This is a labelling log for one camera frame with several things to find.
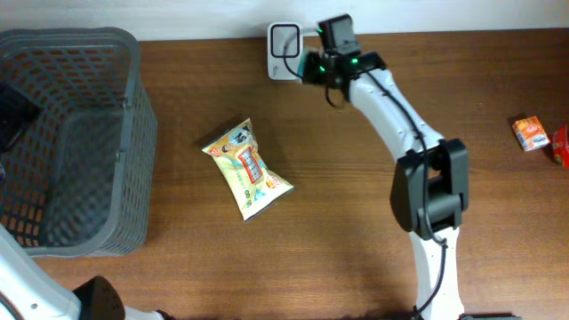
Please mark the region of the red Hacks candy bag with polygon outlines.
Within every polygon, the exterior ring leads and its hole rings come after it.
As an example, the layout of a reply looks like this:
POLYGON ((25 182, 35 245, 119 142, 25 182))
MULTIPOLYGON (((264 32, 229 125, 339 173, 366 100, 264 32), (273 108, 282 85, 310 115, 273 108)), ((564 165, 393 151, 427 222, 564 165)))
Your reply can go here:
POLYGON ((558 129, 551 137, 553 154, 556 161, 564 166, 569 167, 569 146, 568 146, 568 124, 558 129))

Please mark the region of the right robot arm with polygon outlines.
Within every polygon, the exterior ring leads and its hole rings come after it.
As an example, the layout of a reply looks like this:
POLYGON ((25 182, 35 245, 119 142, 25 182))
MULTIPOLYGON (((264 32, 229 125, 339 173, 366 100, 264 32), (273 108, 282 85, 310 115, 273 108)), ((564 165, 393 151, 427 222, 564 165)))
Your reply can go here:
POLYGON ((432 129, 399 91, 375 52, 307 52, 306 84, 338 89, 371 123, 396 164, 391 210, 410 237, 418 278, 414 319, 467 319, 459 293, 457 243, 469 207, 469 153, 432 129))

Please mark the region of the green tissue pack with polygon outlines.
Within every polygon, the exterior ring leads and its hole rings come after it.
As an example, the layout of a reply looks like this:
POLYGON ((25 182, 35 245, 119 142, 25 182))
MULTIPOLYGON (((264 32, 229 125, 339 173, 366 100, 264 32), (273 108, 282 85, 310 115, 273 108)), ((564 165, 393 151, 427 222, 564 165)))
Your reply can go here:
POLYGON ((306 52, 303 52, 298 63, 298 75, 300 78, 304 77, 307 55, 306 52))

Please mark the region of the orange tissue pack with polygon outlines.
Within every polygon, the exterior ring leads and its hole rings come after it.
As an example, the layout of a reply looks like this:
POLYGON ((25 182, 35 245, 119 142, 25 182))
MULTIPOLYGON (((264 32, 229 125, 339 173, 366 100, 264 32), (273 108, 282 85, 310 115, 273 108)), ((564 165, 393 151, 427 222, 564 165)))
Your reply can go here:
POLYGON ((512 129, 524 151, 544 148, 550 144, 549 136, 537 116, 516 120, 512 129))

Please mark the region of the yellow snack bag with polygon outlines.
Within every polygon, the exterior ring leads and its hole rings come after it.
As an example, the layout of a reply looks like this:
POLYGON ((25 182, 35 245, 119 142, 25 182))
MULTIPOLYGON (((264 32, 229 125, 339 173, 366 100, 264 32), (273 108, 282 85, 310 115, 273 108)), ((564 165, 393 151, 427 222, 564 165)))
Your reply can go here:
POLYGON ((294 191, 293 184, 271 171, 262 160, 250 118, 225 131, 202 151, 220 169, 244 221, 294 191))

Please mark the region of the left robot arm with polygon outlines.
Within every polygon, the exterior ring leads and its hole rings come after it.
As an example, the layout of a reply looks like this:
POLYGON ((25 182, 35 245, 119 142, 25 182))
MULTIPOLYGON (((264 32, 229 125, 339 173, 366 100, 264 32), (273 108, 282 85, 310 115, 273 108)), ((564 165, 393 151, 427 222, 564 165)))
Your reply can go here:
MULTIPOLYGON (((9 151, 36 121, 40 110, 8 84, 1 84, 1 151, 9 151)), ((126 307, 102 276, 69 291, 52 280, 1 228, 1 317, 3 319, 164 320, 162 310, 126 307)))

